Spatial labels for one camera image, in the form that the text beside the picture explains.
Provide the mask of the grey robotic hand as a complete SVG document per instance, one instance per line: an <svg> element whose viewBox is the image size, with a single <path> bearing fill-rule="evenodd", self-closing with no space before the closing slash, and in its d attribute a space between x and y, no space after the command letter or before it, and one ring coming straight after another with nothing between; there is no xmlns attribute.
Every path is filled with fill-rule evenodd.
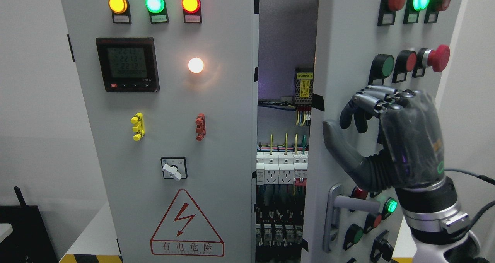
<svg viewBox="0 0 495 263"><path fill-rule="evenodd" d="M367 120L379 119L383 149L362 156L345 141L342 130L354 119L359 133ZM356 92L343 108L339 122L323 122L324 143L357 186L369 192L423 188L444 179L444 147L438 113L423 91L370 85Z"/></svg>

